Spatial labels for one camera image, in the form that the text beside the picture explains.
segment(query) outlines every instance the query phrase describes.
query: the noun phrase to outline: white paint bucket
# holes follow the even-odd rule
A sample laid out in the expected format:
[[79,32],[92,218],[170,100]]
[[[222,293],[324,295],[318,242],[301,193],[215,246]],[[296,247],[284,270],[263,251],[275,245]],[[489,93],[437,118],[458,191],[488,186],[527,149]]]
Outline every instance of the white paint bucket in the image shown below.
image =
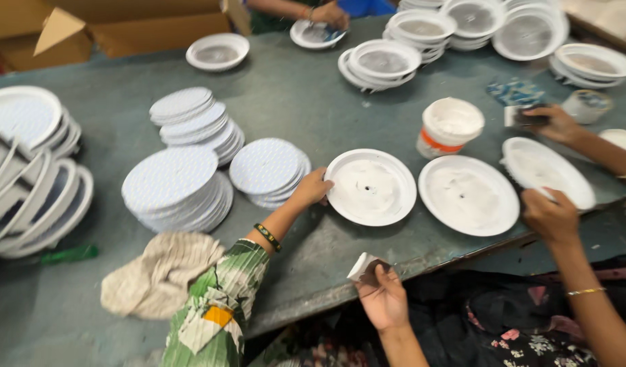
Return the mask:
[[573,92],[567,101],[562,103],[562,109],[582,125],[596,122],[611,108],[610,97],[589,89]]
[[457,154],[483,131],[485,119],[473,104],[456,98],[433,102],[422,113],[417,151],[428,159]]

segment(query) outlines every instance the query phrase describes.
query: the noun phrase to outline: green garment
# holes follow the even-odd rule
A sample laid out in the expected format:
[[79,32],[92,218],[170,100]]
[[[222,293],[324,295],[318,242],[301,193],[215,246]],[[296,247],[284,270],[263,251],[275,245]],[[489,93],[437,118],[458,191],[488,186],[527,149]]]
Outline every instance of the green garment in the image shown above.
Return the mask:
[[247,326],[267,265],[265,250],[242,239],[202,274],[191,285],[184,308],[170,321],[161,366],[240,366],[242,330]]
[[[294,0],[309,6],[317,6],[320,0]],[[252,33],[260,35],[268,32],[283,32],[291,28],[294,20],[281,16],[271,16],[258,11],[251,11],[252,14]]]

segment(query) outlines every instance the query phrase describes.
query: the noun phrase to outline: hand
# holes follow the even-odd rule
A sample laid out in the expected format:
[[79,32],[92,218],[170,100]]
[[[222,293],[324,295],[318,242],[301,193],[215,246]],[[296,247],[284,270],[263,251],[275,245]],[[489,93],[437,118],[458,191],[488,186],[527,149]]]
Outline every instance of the hand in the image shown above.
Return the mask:
[[571,243],[578,240],[578,209],[562,191],[544,188],[557,201],[554,203],[537,190],[521,193],[526,204],[526,224],[548,245]]
[[557,104],[548,108],[540,107],[524,111],[524,115],[548,116],[549,124],[547,126],[535,126],[530,129],[562,144],[572,141],[576,134],[582,130],[580,125]]
[[339,31],[345,31],[350,27],[350,16],[338,6],[337,1],[313,9],[311,20],[316,23],[329,24]]
[[354,282],[363,308],[372,325],[379,333],[407,327],[408,303],[406,290],[393,269],[386,274],[382,265],[375,268],[380,287],[374,288],[365,283]]
[[326,194],[331,190],[334,183],[330,179],[323,180],[326,171],[326,167],[320,167],[304,176],[288,201],[292,200],[293,203],[302,208],[308,208],[315,203],[327,205]]

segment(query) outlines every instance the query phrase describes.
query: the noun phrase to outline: woman's sleeve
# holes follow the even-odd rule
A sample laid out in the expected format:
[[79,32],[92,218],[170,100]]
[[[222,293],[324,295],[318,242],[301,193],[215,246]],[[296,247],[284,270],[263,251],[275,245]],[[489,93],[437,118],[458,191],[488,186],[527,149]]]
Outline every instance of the woman's sleeve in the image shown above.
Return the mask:
[[242,330],[267,263],[261,246],[242,239],[202,274],[170,321],[162,366],[240,366]]

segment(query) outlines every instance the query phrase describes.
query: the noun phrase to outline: orange label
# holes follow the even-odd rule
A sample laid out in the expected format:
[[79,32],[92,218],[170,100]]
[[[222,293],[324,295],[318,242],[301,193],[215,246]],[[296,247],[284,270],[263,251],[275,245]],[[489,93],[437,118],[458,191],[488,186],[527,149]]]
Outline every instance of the orange label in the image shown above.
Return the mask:
[[456,153],[457,151],[459,151],[463,146],[465,146],[465,144],[461,144],[461,145],[442,145],[439,142],[433,140],[432,137],[429,136],[429,134],[427,133],[426,129],[424,129],[422,127],[422,130],[419,132],[419,136],[422,137],[422,139],[430,146],[433,147],[435,149],[441,150],[443,152],[447,152],[447,153]]

